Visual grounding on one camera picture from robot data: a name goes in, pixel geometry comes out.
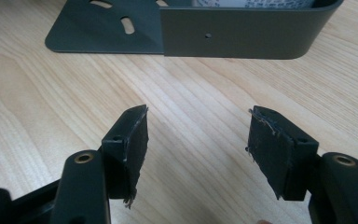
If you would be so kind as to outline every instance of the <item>wooden table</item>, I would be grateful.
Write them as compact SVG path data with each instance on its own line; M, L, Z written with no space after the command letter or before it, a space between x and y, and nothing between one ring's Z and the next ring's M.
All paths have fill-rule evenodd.
M358 159L358 0L345 1L290 61L59 54L44 40L59 1L0 1L0 187L13 199L60 178L98 148L120 114L147 104L149 147L131 210L113 223L310 223L305 202L277 201L245 152L251 115L279 111Z

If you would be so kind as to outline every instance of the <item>oval slot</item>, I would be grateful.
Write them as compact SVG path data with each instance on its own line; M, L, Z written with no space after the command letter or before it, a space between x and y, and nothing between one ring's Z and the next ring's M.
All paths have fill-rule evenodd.
M135 32L135 28L133 27L132 21L129 17L122 17L121 23L123 24L124 32L127 35L132 35Z
M156 3L157 3L157 5L159 5L161 7L167 7L168 6L168 4L164 0L157 0Z
M91 0L89 1L91 4L99 6L99 7L104 7L104 8L111 8L112 4L105 2L105 1L100 1L100 0Z

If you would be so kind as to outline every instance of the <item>metal bracket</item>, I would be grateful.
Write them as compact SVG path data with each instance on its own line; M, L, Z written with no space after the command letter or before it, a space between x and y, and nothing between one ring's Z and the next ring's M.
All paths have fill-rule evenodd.
M46 46L69 53L142 53L167 56L294 59L307 53L343 0L312 8L193 7L192 0L68 0ZM135 28L126 34L121 19Z

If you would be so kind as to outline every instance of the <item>dark gray metal bracket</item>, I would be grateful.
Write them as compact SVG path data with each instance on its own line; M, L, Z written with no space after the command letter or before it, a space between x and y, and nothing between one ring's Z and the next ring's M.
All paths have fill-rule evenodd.
M343 0L316 0L312 8L192 7L192 0L68 0L46 46L70 53L142 53L167 56L294 59L307 53ZM122 18L131 18L127 35Z

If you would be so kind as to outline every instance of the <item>wood grain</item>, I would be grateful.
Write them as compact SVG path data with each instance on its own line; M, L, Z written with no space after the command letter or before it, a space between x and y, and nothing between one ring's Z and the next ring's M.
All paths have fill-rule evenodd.
M277 201L245 152L253 105L275 109L358 159L358 0L291 61L57 54L44 39L60 1L0 1L0 187L13 198L60 178L129 107L149 106L149 149L131 210L113 223L310 223Z

